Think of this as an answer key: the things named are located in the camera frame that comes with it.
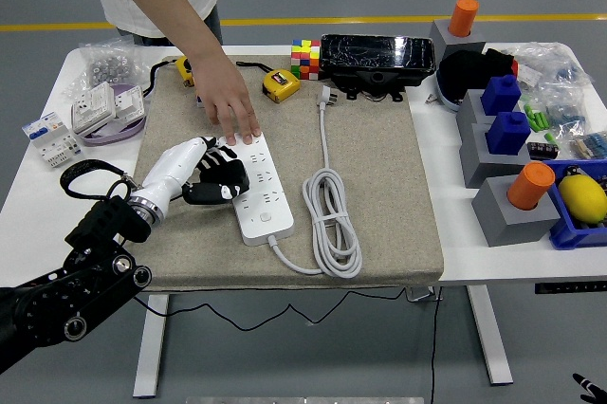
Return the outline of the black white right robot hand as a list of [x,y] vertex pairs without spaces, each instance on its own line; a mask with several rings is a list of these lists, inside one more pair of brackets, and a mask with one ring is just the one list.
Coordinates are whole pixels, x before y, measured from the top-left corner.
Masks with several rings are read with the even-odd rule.
[[584,393],[579,396],[583,402],[590,404],[607,404],[607,393],[597,384],[577,373],[574,373],[572,378],[584,390]]

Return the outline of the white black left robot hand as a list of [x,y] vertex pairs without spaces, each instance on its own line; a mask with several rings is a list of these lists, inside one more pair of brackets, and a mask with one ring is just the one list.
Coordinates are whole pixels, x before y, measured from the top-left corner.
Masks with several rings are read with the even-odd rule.
[[248,190],[244,163],[224,138],[193,138],[161,155],[129,204],[154,226],[178,197],[190,205],[221,205]]

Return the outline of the person's hand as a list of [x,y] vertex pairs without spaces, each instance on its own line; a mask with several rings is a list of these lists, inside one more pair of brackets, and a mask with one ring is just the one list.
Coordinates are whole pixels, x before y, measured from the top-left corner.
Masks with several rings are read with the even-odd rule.
[[238,131],[245,144],[261,135],[261,127],[244,79],[222,49],[202,56],[189,56],[197,95],[214,125],[221,127],[229,145]]

